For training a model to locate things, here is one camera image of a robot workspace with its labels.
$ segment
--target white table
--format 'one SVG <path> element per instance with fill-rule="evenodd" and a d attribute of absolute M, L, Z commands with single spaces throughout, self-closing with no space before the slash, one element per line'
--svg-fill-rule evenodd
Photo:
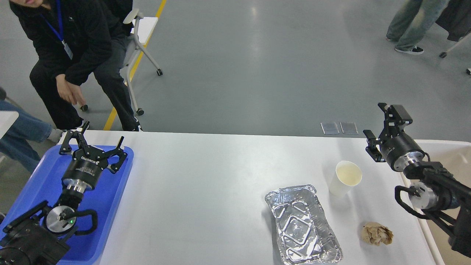
<path fill-rule="evenodd" d="M 85 138 L 115 145 L 121 135 L 135 156 L 101 265 L 281 265 L 264 196 L 304 184 L 317 189 L 340 264 L 435 264 L 417 218 L 394 200 L 401 177 L 368 156 L 364 139 L 102 131 Z M 363 171 L 343 199 L 327 188 L 340 160 Z M 368 221 L 389 227 L 393 243 L 364 243 Z"/>
<path fill-rule="evenodd" d="M 0 138 L 2 138 L 18 119 L 18 112 L 16 111 L 0 111 Z"/>

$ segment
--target id badge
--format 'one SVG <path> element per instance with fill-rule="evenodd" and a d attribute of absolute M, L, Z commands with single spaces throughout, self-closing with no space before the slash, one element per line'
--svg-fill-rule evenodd
<path fill-rule="evenodd" d="M 69 45 L 67 45 L 67 43 L 66 43 L 65 41 L 62 41 L 62 44 L 64 45 L 64 50 L 65 50 L 65 52 L 66 52 L 67 55 L 69 56 L 70 60 L 72 60 L 73 53 L 72 53 L 72 51 L 70 50 Z"/>

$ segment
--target black pants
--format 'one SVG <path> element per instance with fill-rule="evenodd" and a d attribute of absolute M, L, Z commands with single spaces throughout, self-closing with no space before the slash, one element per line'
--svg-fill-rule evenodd
<path fill-rule="evenodd" d="M 112 39 L 111 45 L 113 50 L 111 57 L 99 65 L 93 74 L 116 109 L 122 129 L 131 131 L 136 128 L 137 122 L 131 107 L 129 90 L 119 73 L 126 55 L 127 39 L 125 37 Z M 30 80 L 56 127 L 61 130 L 76 128 L 80 126 L 81 118 L 72 104 L 60 98 L 56 77 L 52 75 L 51 70 L 38 61 L 31 70 Z"/>

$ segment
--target lanyard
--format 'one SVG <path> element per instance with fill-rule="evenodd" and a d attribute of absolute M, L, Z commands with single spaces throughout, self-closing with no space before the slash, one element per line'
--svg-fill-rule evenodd
<path fill-rule="evenodd" d="M 57 4 L 57 22 L 59 23 L 59 32 L 49 23 L 49 21 L 41 15 L 42 18 L 46 21 L 49 27 L 52 29 L 54 34 L 59 38 L 60 41 L 64 42 L 64 26 L 62 25 L 62 12 L 60 11 L 60 1 L 56 0 Z"/>

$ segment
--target gray floor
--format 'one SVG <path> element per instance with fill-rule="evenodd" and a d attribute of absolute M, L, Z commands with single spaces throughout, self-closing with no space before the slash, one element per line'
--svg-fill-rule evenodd
<path fill-rule="evenodd" d="M 136 0 L 154 16 L 160 0 Z M 169 0 L 148 45 L 164 75 L 143 58 L 134 76 L 146 131 L 325 136 L 321 122 L 382 129 L 378 102 L 402 104 L 416 139 L 471 141 L 471 41 L 445 59 L 447 32 L 434 25 L 421 56 L 384 39 L 396 0 Z M 6 1 L 0 2 L 0 85 L 34 116 L 52 122 L 28 75 L 37 61 Z M 82 116 L 101 130 L 111 104 L 93 77 Z M 120 130 L 118 120 L 112 130 Z M 363 137 L 339 134 L 334 137 Z M 27 176 L 0 167 L 0 211 Z M 11 184 L 18 180 L 16 189 Z"/>

